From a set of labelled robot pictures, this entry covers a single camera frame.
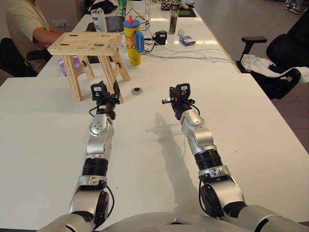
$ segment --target white towel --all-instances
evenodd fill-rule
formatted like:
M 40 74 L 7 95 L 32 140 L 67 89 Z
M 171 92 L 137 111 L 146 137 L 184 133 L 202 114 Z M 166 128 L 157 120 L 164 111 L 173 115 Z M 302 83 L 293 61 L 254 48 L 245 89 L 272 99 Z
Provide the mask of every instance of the white towel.
M 307 83 L 309 82 L 309 68 L 308 67 L 294 67 L 283 73 L 276 73 L 269 69 L 269 66 L 273 64 L 270 60 L 266 58 L 259 58 L 254 55 L 243 55 L 241 60 L 241 64 L 248 71 L 254 71 L 256 73 L 262 74 L 266 77 L 280 77 L 285 75 L 291 69 L 297 69 L 301 76 L 299 79 L 299 83 Z

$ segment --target round puck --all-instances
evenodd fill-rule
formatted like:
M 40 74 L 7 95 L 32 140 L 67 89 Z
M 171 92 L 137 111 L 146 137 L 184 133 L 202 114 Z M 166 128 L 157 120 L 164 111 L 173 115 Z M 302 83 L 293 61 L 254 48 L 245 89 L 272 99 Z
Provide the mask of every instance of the round puck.
M 131 92 L 133 95 L 140 95 L 143 92 L 143 90 L 139 87 L 136 87 L 136 88 L 133 88 Z

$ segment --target black office chair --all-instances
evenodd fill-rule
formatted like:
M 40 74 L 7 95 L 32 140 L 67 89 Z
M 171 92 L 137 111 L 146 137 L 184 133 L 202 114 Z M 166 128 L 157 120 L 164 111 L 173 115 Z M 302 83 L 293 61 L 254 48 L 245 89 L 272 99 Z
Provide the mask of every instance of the black office chair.
M 27 54 L 28 60 L 45 59 L 48 61 L 52 56 L 47 50 L 32 51 Z M 0 42 L 0 69 L 14 77 L 30 77 L 38 74 L 29 67 L 20 55 L 15 44 L 10 38 L 3 38 Z
M 253 44 L 267 42 L 264 36 L 243 37 L 241 40 L 246 46 L 240 60 L 244 54 L 249 54 Z M 267 47 L 266 54 L 275 64 L 269 69 L 276 73 L 293 67 L 309 67 L 309 12 L 306 11 L 286 34 L 275 38 Z M 240 61 L 236 64 L 242 73 L 246 73 Z M 301 76 L 297 69 L 286 74 L 288 80 L 268 78 L 253 71 L 250 74 L 270 99 L 283 98 L 297 85 Z

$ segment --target wall outlet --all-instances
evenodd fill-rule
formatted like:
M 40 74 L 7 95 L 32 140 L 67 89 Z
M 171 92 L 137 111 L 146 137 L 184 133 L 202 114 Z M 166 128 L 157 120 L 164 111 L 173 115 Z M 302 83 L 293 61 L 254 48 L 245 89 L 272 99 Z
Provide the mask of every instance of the wall outlet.
M 69 23 L 67 20 L 52 20 L 52 24 L 54 28 L 63 28 L 68 27 Z

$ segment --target cartoon print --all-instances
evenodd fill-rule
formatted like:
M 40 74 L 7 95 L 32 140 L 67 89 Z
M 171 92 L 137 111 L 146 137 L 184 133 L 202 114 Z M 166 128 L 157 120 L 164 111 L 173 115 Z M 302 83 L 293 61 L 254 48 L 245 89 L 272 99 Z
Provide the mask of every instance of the cartoon print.
M 131 38 L 126 36 L 126 47 L 127 47 L 127 48 L 134 48 L 134 49 L 136 48 L 136 47 L 135 47 L 135 44 L 134 44 L 134 41 L 133 41 L 135 32 L 133 32 Z

